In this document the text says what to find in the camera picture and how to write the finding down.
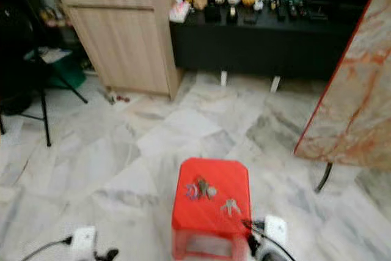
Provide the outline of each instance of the green container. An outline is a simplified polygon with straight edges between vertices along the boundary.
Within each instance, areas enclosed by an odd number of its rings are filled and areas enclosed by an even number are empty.
[[[71,53],[51,64],[62,77],[71,84],[72,87],[78,88],[86,80],[81,66]],[[51,86],[64,87],[64,83],[55,75],[50,77],[48,84]]]

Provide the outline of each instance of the marble floor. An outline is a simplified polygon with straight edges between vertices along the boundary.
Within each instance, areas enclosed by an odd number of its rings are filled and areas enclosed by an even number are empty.
[[[391,175],[324,163],[293,148],[325,83],[187,73],[175,101],[127,94],[111,106],[90,77],[80,91],[48,92],[53,146],[42,123],[4,117],[0,142],[0,260],[15,261],[77,227],[98,229],[118,261],[171,260],[170,217],[180,164],[227,158],[249,170],[252,214],[283,217],[297,261],[391,260]],[[30,113],[40,113],[34,103]],[[35,260],[69,260],[58,246]]]

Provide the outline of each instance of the orange marble slab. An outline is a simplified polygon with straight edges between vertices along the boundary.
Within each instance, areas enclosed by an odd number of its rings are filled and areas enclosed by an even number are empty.
[[[391,169],[391,0],[371,0],[295,155]]]

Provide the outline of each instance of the black wire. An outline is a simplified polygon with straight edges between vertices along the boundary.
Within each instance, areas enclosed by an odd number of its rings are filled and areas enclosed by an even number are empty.
[[[67,244],[67,245],[70,245],[71,241],[72,241],[72,237],[65,238],[65,239],[63,239],[61,241],[51,241],[50,243],[47,243],[47,244],[43,245],[41,248],[36,249],[34,252],[30,253],[25,258],[21,259],[20,261],[27,261],[31,257],[37,255],[39,252],[42,252],[43,250],[46,250],[46,249],[48,249],[48,248],[50,248],[52,246],[55,246],[57,244]]]
[[[281,246],[280,244],[278,244],[278,242],[276,242],[276,241],[273,240],[272,238],[269,238],[267,235],[265,235],[264,232],[262,232],[262,231],[259,230],[258,228],[253,227],[253,226],[251,225],[251,224],[252,224],[251,221],[249,221],[249,220],[243,220],[242,223],[243,223],[243,225],[244,225],[245,227],[247,227],[248,229],[253,230],[253,231],[256,232],[256,233],[259,233],[259,234],[261,235],[261,237],[263,237],[263,238],[265,238],[265,239],[271,241],[273,244],[275,244],[277,247],[279,247],[279,248],[280,248],[280,249],[281,249],[281,250],[282,250],[282,251],[283,251],[291,260],[292,260],[292,261],[296,261],[296,260],[292,257],[292,255],[289,254],[289,252],[283,248],[283,246]]]

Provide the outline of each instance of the wooden cabinet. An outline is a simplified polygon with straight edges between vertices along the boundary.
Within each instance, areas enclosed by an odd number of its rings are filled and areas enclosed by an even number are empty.
[[[175,96],[171,0],[61,1],[105,86]]]
[[[169,93],[152,11],[70,8],[69,14],[106,85]]]

